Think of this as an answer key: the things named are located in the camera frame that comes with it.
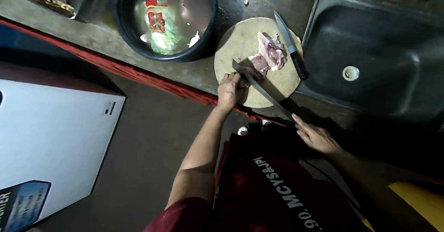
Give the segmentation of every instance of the black sink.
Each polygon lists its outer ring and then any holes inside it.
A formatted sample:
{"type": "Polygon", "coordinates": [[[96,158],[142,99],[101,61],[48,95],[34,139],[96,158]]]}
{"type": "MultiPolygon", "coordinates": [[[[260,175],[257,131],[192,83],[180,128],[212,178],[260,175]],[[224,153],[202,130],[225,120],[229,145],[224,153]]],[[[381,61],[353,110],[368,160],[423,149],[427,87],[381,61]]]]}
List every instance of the black sink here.
{"type": "Polygon", "coordinates": [[[444,22],[369,0],[317,0],[297,92],[381,117],[429,123],[444,110],[444,22]],[[347,81],[347,66],[359,77],[347,81]]]}

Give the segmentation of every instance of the water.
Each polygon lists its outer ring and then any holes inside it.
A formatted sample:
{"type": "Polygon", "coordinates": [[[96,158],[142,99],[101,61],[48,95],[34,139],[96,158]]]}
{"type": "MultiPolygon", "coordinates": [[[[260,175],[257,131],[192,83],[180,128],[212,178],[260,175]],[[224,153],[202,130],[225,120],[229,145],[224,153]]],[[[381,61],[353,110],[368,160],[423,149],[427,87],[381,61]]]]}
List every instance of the water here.
{"type": "MultiPolygon", "coordinates": [[[[139,36],[147,34],[147,46],[151,47],[153,36],[145,20],[147,15],[145,1],[137,0],[134,7],[137,23],[135,28],[139,36]]],[[[188,44],[191,38],[196,35],[196,32],[199,32],[199,36],[202,36],[207,29],[211,16],[209,0],[157,0],[157,2],[165,2],[163,5],[167,5],[167,7],[150,8],[150,11],[155,13],[162,12],[165,20],[165,29],[173,31],[177,34],[176,36],[183,37],[180,41],[175,42],[172,49],[166,48],[166,50],[170,50],[169,53],[162,52],[163,54],[185,51],[188,49],[188,44]]]]}

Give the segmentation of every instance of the person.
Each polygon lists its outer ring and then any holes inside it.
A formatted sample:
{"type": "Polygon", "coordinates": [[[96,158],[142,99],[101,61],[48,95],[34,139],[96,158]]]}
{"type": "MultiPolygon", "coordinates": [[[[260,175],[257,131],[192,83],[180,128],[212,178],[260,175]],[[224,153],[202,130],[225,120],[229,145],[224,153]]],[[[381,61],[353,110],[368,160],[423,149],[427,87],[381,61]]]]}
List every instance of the person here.
{"type": "Polygon", "coordinates": [[[298,162],[310,150],[338,169],[374,231],[436,231],[327,131],[294,114],[299,136],[283,128],[232,134],[215,175],[222,125],[243,86],[239,74],[224,76],[218,105],[185,156],[165,210],[145,232],[370,231],[332,182],[313,178],[298,162]]]}

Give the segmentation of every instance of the kitchen knife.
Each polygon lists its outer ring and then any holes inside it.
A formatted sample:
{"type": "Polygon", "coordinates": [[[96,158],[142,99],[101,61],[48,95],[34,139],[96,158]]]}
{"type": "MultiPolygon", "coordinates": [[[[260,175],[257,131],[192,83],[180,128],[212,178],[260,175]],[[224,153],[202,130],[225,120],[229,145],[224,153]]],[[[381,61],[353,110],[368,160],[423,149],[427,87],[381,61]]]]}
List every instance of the kitchen knife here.
{"type": "Polygon", "coordinates": [[[291,33],[285,25],[282,17],[274,11],[274,17],[277,22],[277,27],[279,28],[282,37],[284,38],[285,43],[287,44],[288,52],[290,53],[291,60],[293,61],[294,67],[296,68],[297,75],[301,80],[306,80],[308,78],[308,72],[305,69],[305,63],[302,59],[302,56],[296,49],[296,43],[294,43],[293,37],[291,37],[291,33]]]}
{"type": "Polygon", "coordinates": [[[293,118],[291,117],[291,112],[286,110],[282,105],[279,104],[260,84],[259,82],[252,76],[250,76],[247,72],[247,70],[239,65],[234,59],[232,62],[233,69],[236,70],[239,74],[241,74],[243,77],[247,79],[247,81],[254,87],[256,90],[261,93],[268,101],[270,101],[276,108],[278,108],[287,118],[289,118],[291,121],[293,121],[293,118]]]}

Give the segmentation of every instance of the green vegetable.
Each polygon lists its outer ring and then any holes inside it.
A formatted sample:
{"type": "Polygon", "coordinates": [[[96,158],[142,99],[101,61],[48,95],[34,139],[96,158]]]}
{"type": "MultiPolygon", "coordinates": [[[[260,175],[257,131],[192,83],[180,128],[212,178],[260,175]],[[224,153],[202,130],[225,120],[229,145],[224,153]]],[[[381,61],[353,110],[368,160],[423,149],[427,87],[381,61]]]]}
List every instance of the green vegetable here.
{"type": "Polygon", "coordinates": [[[180,42],[186,42],[184,36],[166,30],[164,33],[151,33],[151,48],[155,53],[175,54],[178,53],[177,45],[180,42]]]}

